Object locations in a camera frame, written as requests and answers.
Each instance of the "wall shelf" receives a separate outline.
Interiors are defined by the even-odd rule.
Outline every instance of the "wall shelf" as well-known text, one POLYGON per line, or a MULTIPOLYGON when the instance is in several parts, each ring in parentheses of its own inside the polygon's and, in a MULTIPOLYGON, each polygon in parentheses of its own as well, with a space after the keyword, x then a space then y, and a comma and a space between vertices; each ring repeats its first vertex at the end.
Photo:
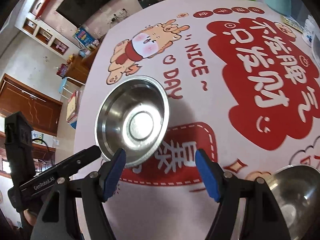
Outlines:
POLYGON ((49 40, 52 38, 52 35, 40 27, 38 33, 36 34, 36 38, 47 45, 49 43, 49 40))
POLYGON ((64 44, 62 41, 58 40, 57 38, 54 39, 53 43, 50 46, 51 49, 54 49, 56 52, 64 55, 65 52, 69 49, 69 47, 64 44))
POLYGON ((48 50, 58 55, 59 57, 63 58, 64 60, 68 60, 71 54, 77 55, 80 50, 80 48, 77 45, 75 45, 71 40, 68 40, 66 37, 64 37, 62 33, 59 33, 56 29, 46 24, 44 21, 41 20, 41 18, 36 19, 36 15, 32 14, 36 1, 38 0, 24 1, 23 6, 20 9, 20 12, 17 16, 15 26, 19 30, 21 30, 23 33, 28 35, 30 38, 39 42, 42 46, 46 47, 48 50), (34 30, 31 30, 28 27, 23 28, 27 19, 36 24, 36 27, 34 30), (41 32, 39 32, 40 30, 44 30, 45 32, 49 33, 50 34, 49 37, 51 39, 48 41, 48 38, 46 38, 45 36, 43 37, 41 32), (67 49, 65 50, 64 53, 62 52, 62 50, 57 51, 57 49, 54 49, 51 47, 55 39, 59 40, 61 43, 66 45, 67 49))
POLYGON ((26 30, 28 33, 30 33, 31 35, 33 35, 37 26, 38 25, 35 24, 33 21, 26 18, 26 21, 24 22, 24 25, 22 28, 26 30))

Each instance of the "wooden cabinet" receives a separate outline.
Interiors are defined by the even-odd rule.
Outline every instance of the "wooden cabinet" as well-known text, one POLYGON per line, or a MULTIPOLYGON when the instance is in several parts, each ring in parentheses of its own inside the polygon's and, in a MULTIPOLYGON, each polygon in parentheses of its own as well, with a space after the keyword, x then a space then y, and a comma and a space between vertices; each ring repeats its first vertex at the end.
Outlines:
POLYGON ((0 90, 0 113, 21 111, 34 130, 57 136, 62 103, 4 75, 0 90))
MULTIPOLYGON (((68 70, 66 72, 66 77, 71 77, 82 83, 86 83, 89 75, 89 71, 98 53, 101 43, 102 42, 100 42, 100 44, 94 51, 92 51, 88 56, 84 58, 82 58, 80 55, 76 55, 76 58, 73 61, 72 65, 68 67, 68 70)), ((81 87, 81 84, 79 84, 76 81, 73 81, 70 79, 68 81, 75 84, 78 87, 81 87)))

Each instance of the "red decoration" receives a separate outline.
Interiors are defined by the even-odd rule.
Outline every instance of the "red decoration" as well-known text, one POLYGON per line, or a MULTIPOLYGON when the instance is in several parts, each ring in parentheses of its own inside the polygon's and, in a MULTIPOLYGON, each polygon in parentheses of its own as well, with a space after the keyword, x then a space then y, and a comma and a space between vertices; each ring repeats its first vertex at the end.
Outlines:
POLYGON ((200 11, 200 12, 196 12, 193 17, 195 18, 206 18, 213 15, 212 11, 200 11))
POLYGON ((217 8, 217 9, 214 9, 213 12, 216 14, 230 14, 232 13, 232 10, 228 8, 217 8))
POLYGON ((139 185, 179 186, 202 182, 196 168, 195 152, 202 148, 213 162, 218 161, 211 127, 203 122, 171 127, 164 140, 146 162, 125 169, 120 180, 139 185))
POLYGON ((320 167, 320 136, 318 136, 312 145, 304 150, 297 151, 290 159, 291 164, 306 164, 319 170, 320 167))
POLYGON ((248 165, 243 163, 241 160, 237 159, 234 163, 229 166, 224 166, 225 170, 232 171, 234 173, 238 173, 242 168, 247 167, 248 165))
POLYGON ((244 7, 232 7, 231 10, 238 13, 248 13, 250 12, 247 8, 244 7))
POLYGON ((233 29, 229 23, 207 29, 216 35, 208 45, 226 62, 222 75, 238 103, 229 111, 233 127, 266 150, 277 149, 287 135, 305 138, 313 117, 320 118, 318 69, 273 22, 242 18, 233 29))
POLYGON ((252 12, 255 12, 255 13, 264 14, 264 10, 257 8, 257 7, 248 7, 248 9, 252 12))

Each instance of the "white shelf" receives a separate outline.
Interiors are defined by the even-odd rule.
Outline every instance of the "white shelf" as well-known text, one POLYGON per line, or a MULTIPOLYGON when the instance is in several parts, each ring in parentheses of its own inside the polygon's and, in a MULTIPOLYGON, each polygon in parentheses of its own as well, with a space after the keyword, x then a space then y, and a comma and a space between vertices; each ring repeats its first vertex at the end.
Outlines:
POLYGON ((33 38, 35 41, 39 42, 41 45, 45 46, 48 50, 52 51, 53 53, 57 54, 58 56, 62 57, 65 60, 67 60, 71 54, 77 55, 79 53, 79 50, 80 50, 79 47, 74 45, 71 41, 69 41, 67 38, 62 36, 60 33, 58 33, 55 29, 53 29, 52 27, 47 25, 45 22, 43 22, 39 19, 36 19, 36 17, 32 13, 29 12, 25 16, 25 20, 24 20, 23 24, 25 23, 26 19, 32 21, 33 23, 35 23, 37 25, 33 34, 28 32, 27 30, 25 30, 23 28, 23 25, 21 25, 19 27, 16 26, 16 27, 18 29, 20 29, 22 32, 24 32, 26 35, 28 35, 29 37, 33 38), (40 28, 43 29, 44 31, 48 32, 50 35, 52 35, 52 37, 48 41, 48 44, 45 44, 43 41, 41 41, 39 38, 36 37, 40 28), (51 47, 51 45, 55 41, 55 39, 61 41, 63 44, 65 44, 68 47, 68 49, 63 54, 61 54, 60 52, 58 52, 57 50, 55 50, 51 47))
POLYGON ((69 41, 67 38, 65 38, 62 34, 57 32, 54 28, 47 25, 45 22, 43 22, 41 19, 36 19, 36 16, 33 15, 30 11, 32 11, 33 5, 36 0, 25 0, 24 4, 19 12, 19 15, 17 17, 15 26, 24 32, 29 37, 33 38, 35 41, 39 42, 41 45, 45 46, 47 49, 52 51, 53 53, 57 54, 59 57, 62 57, 63 59, 67 60, 69 58, 69 55, 71 54, 78 54, 80 48, 73 44, 71 41, 69 41), (33 23, 35 23, 37 26, 33 32, 33 34, 30 33, 30 30, 25 30, 23 26, 25 25, 26 20, 30 20, 33 23), (40 39, 36 38, 36 35, 39 31, 39 29, 42 28, 46 32, 48 32, 52 37, 48 41, 48 44, 45 44, 40 39), (52 43, 55 41, 55 39, 61 41, 63 44, 65 44, 68 49, 63 53, 59 53, 57 50, 51 48, 52 43))

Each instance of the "floor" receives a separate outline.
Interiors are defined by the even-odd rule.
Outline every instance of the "floor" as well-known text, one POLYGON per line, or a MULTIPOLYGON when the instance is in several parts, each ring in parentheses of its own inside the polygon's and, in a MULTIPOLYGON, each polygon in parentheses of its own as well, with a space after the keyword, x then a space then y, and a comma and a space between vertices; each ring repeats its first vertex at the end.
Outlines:
MULTIPOLYGON (((68 82, 68 89, 70 91, 74 91, 75 89, 79 88, 68 82)), ((70 94, 68 94, 66 91, 64 91, 63 95, 67 97, 70 96, 70 94)), ((61 101, 63 104, 57 131, 57 141, 59 141, 59 145, 56 145, 56 164, 73 155, 73 146, 76 135, 76 130, 73 129, 66 121, 68 101, 64 97, 61 97, 61 101)))

